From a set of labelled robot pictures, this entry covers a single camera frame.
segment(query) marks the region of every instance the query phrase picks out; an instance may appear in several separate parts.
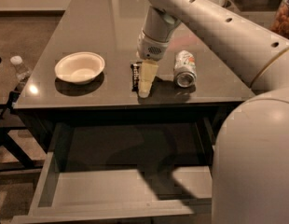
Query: bowl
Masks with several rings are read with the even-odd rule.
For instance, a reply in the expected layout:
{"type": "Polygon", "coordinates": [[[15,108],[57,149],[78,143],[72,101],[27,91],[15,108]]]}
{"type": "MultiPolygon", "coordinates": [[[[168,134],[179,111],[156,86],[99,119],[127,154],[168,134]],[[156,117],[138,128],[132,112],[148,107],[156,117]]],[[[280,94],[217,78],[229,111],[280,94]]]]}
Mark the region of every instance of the bowl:
{"type": "Polygon", "coordinates": [[[62,58],[55,66],[57,78],[76,85],[85,85],[104,69],[104,59],[92,52],[78,52],[62,58]]]}

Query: gray countertop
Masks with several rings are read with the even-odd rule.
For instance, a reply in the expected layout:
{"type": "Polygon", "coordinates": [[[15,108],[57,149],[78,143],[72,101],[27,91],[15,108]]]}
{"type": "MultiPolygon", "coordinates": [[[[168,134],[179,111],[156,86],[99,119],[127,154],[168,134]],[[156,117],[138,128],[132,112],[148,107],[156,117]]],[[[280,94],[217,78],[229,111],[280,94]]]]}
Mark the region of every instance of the gray countertop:
{"type": "Polygon", "coordinates": [[[214,104],[242,102],[254,96],[212,51],[181,25],[165,58],[158,63],[150,96],[139,98],[131,90],[131,63],[137,61],[137,37],[148,6],[146,0],[72,0],[16,108],[214,104]],[[172,82],[174,57],[182,49],[192,52],[196,59],[195,88],[177,88],[172,82]],[[79,51],[100,54],[105,60],[103,73],[84,86],[58,80],[54,73],[56,63],[79,51]],[[30,92],[32,86],[37,92],[30,92]]]}

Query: glass jar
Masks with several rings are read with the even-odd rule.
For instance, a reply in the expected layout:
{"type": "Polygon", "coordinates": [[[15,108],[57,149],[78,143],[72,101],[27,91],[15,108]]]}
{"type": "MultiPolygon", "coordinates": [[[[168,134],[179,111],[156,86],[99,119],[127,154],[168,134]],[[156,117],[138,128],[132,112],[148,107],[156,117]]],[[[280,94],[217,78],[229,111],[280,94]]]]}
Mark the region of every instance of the glass jar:
{"type": "Polygon", "coordinates": [[[289,0],[282,0],[270,30],[289,39],[289,0]]]}

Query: floor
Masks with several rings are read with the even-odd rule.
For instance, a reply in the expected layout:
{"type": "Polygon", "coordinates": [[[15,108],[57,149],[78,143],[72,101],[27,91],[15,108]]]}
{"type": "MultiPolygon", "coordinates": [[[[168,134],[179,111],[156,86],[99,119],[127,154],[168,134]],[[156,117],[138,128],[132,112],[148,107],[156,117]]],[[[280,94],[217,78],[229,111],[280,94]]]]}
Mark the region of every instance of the floor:
{"type": "MultiPolygon", "coordinates": [[[[18,81],[9,59],[20,55],[25,64],[34,69],[46,44],[53,34],[60,16],[0,17],[0,105],[7,101],[8,93],[18,81]]],[[[25,130],[9,135],[33,160],[43,160],[44,151],[25,130]]],[[[17,161],[4,147],[0,147],[0,163],[17,161]]],[[[21,172],[0,172],[0,220],[10,223],[14,216],[26,215],[34,196],[40,170],[25,175],[21,172]]]]}

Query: bottle cap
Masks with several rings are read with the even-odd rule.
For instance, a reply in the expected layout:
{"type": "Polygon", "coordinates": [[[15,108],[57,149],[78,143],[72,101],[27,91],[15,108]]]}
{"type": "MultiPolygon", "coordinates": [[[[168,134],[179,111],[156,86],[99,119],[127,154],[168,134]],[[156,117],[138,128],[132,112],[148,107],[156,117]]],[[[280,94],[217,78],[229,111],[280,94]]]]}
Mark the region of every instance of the bottle cap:
{"type": "Polygon", "coordinates": [[[11,57],[10,61],[14,65],[19,65],[19,64],[21,64],[23,62],[21,56],[13,56],[13,57],[11,57]]]}

